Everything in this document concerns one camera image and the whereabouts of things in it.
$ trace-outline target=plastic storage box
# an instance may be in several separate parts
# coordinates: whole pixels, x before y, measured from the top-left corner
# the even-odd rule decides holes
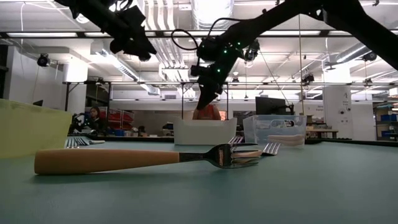
[[[293,115],[255,115],[243,120],[244,139],[264,147],[270,142],[268,136],[302,135],[305,140],[306,116]]]

